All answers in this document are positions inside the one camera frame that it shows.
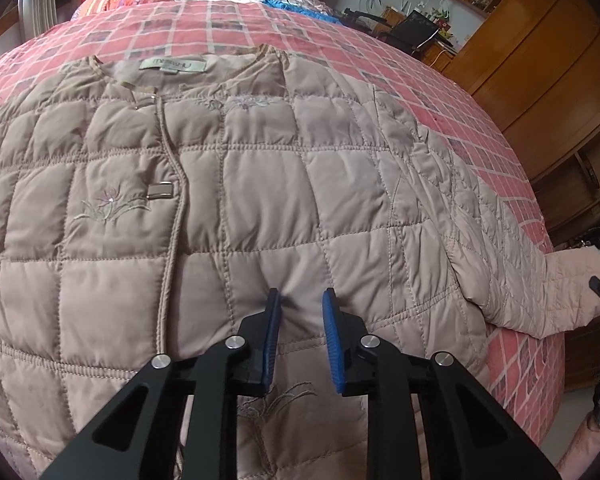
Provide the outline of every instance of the beige puffer jacket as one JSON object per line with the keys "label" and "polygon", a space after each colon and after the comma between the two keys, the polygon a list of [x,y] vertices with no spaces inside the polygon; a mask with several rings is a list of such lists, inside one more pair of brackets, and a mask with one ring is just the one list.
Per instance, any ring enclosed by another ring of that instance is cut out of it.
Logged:
{"label": "beige puffer jacket", "polygon": [[[154,354],[200,354],[271,286],[274,389],[240,407],[242,479],[364,478],[328,286],[371,332],[482,380],[485,321],[544,337],[600,312],[600,254],[541,254],[388,94],[268,46],[205,60],[91,58],[0,108],[0,448],[24,479]],[[173,197],[148,200],[161,182]]]}

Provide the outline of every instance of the metal screw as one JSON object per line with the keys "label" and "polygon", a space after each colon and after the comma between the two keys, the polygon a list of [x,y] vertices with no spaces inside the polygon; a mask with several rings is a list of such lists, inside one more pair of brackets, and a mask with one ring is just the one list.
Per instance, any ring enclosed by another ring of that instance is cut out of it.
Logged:
{"label": "metal screw", "polygon": [[380,345],[380,340],[375,335],[368,334],[362,336],[360,344],[365,348],[375,348]]}
{"label": "metal screw", "polygon": [[454,363],[454,357],[448,352],[440,352],[436,354],[436,362],[440,366],[451,366]]}
{"label": "metal screw", "polygon": [[157,370],[166,368],[171,364],[171,358],[167,354],[158,354],[156,357],[151,359],[151,366]]}
{"label": "metal screw", "polygon": [[241,335],[232,335],[231,337],[228,337],[224,342],[226,347],[230,348],[231,350],[242,348],[245,343],[246,341]]}

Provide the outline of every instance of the blue gripper pad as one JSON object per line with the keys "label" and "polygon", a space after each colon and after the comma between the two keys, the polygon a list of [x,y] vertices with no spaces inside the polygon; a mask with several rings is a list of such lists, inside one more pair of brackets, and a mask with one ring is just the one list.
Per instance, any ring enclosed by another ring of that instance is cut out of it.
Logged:
{"label": "blue gripper pad", "polygon": [[262,383],[267,391],[273,382],[273,370],[276,363],[276,348],[278,346],[278,333],[280,331],[280,319],[282,308],[280,306],[280,293],[272,290],[267,298],[267,309],[272,308],[267,335],[262,349]]}
{"label": "blue gripper pad", "polygon": [[327,351],[329,353],[329,364],[331,367],[331,379],[336,391],[341,394],[344,391],[344,352],[340,344],[338,326],[336,324],[336,306],[331,301],[328,291],[322,295],[322,320],[324,331],[327,336]]}

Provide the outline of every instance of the mattress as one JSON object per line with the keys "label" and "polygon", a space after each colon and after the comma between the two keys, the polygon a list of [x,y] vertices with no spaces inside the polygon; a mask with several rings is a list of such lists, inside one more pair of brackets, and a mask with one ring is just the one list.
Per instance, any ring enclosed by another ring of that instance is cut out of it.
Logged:
{"label": "mattress", "polygon": [[[261,43],[384,89],[449,146],[509,205],[545,252],[552,245],[531,186],[488,115],[452,81],[365,34],[259,3],[161,2],[64,23],[0,58],[0,103],[97,55],[104,62],[233,52]],[[564,384],[564,337],[544,340],[489,327],[489,390],[536,443],[546,435]]]}

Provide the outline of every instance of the jacket sleeve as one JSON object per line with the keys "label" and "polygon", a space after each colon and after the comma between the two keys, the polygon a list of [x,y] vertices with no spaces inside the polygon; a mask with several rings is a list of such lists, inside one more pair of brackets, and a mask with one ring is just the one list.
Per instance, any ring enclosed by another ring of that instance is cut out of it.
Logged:
{"label": "jacket sleeve", "polygon": [[441,136],[384,92],[376,99],[384,140],[443,240],[462,294],[487,322],[543,338],[600,314],[589,290],[590,277],[600,278],[596,248],[543,254]]}

